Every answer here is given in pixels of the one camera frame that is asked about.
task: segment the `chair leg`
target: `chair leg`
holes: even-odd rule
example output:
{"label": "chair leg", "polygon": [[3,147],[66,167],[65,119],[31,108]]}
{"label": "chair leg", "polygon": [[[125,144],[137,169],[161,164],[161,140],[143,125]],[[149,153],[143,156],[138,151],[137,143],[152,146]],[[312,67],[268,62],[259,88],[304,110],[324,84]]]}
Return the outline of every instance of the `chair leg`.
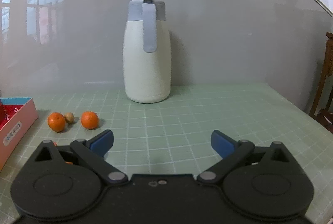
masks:
{"label": "chair leg", "polygon": [[330,109],[331,103],[333,100],[333,87],[331,89],[330,97],[328,98],[327,104],[326,104],[326,110],[328,111]]}
{"label": "chair leg", "polygon": [[321,76],[320,76],[320,81],[319,81],[319,84],[318,84],[318,89],[317,89],[317,92],[316,92],[316,96],[314,97],[314,100],[313,100],[313,104],[312,104],[312,107],[311,107],[311,110],[310,110],[310,113],[309,115],[311,117],[314,117],[314,113],[316,112],[316,108],[318,106],[318,103],[319,103],[319,100],[320,100],[320,97],[321,97],[321,93],[323,92],[323,88],[324,88],[324,84],[325,84],[325,80],[326,80],[326,69],[323,68],[323,71],[321,72]]}

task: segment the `thermos lid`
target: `thermos lid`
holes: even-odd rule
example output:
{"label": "thermos lid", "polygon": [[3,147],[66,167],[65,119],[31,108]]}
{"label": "thermos lid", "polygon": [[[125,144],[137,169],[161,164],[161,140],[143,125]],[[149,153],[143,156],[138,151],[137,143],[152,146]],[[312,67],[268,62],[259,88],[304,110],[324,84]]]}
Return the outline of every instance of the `thermos lid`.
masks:
{"label": "thermos lid", "polygon": [[165,18],[165,3],[160,0],[132,0],[128,5],[127,21],[143,20],[142,4],[151,3],[156,6],[156,20],[166,20]]}

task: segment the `green tiled surface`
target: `green tiled surface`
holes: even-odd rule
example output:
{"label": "green tiled surface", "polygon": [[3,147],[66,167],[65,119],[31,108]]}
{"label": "green tiled surface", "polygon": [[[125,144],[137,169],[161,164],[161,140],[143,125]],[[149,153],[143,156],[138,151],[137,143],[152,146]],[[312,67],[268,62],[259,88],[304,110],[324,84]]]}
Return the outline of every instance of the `green tiled surface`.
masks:
{"label": "green tiled surface", "polygon": [[[322,224],[333,213],[332,134],[265,84],[173,87],[168,99],[155,104],[135,103],[123,90],[40,95],[33,99],[39,119],[0,172],[0,224],[17,218],[10,184],[42,140],[69,144],[78,138],[90,139],[104,129],[112,129],[115,138],[106,161],[129,176],[198,175],[220,160],[210,147],[215,129],[259,146],[280,140],[314,183],[315,196],[307,216]],[[73,112],[79,117],[86,110],[98,113],[99,129],[86,130],[76,122],[58,134],[47,126],[51,112]]]}

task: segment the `blue rubber pad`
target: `blue rubber pad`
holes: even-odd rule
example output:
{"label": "blue rubber pad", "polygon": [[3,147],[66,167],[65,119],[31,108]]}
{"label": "blue rubber pad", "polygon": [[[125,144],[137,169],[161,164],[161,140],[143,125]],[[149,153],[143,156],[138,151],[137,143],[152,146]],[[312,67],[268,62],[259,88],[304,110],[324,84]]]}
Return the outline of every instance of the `blue rubber pad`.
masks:
{"label": "blue rubber pad", "polygon": [[226,158],[238,147],[238,143],[218,130],[214,130],[210,143],[212,148],[222,157]]}
{"label": "blue rubber pad", "polygon": [[97,154],[100,157],[103,157],[108,151],[109,149],[113,146],[113,133],[112,131],[104,134],[103,136],[101,136],[99,139],[97,139],[96,141],[94,141],[89,149],[91,151],[93,151],[95,154]]}

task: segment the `thermos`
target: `thermos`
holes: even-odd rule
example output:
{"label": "thermos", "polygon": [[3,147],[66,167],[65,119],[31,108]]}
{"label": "thermos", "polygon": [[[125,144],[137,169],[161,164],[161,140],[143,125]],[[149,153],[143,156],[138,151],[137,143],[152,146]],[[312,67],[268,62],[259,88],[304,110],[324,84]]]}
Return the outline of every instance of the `thermos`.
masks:
{"label": "thermos", "polygon": [[168,97],[171,46],[163,1],[130,1],[123,64],[128,98],[139,103],[154,103]]}

